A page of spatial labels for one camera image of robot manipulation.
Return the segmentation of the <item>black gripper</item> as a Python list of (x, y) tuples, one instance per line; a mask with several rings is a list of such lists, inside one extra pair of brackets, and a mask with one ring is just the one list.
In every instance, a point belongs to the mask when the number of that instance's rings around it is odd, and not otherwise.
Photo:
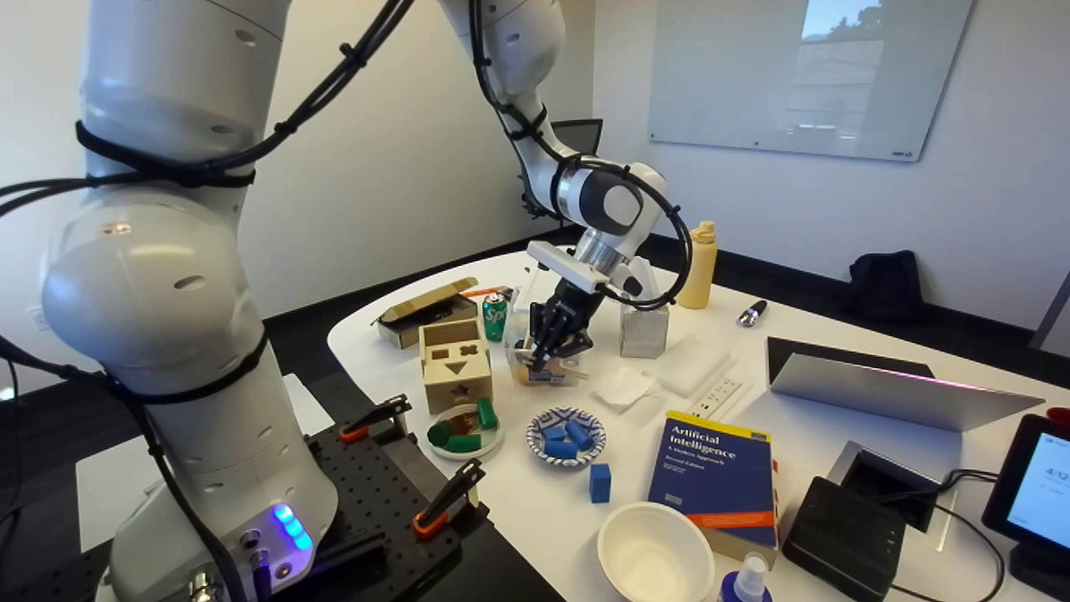
[(590, 343), (587, 322), (600, 308), (600, 293), (559, 280), (548, 300), (528, 304), (528, 334), (534, 355), (578, 355)]

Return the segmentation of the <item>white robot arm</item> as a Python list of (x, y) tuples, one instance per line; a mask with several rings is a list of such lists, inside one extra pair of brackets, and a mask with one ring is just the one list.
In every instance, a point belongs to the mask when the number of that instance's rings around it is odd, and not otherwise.
[[(317, 118), (395, 32), (415, 0), (384, 0), (366, 30), (285, 118), (266, 105), (290, 0), (89, 0), (86, 172), (23, 181), (10, 212), (77, 190), (39, 304), (50, 330), (96, 360), (132, 414), (160, 489), (111, 541), (99, 602), (266, 602), (323, 559), (341, 495), (311, 456), (237, 258), (253, 163)], [(580, 230), (528, 251), (559, 275), (534, 308), (528, 370), (584, 348), (600, 300), (652, 311), (635, 254), (674, 217), (645, 163), (578, 155), (537, 97), (559, 61), (559, 0), (440, 0), (528, 200)]]

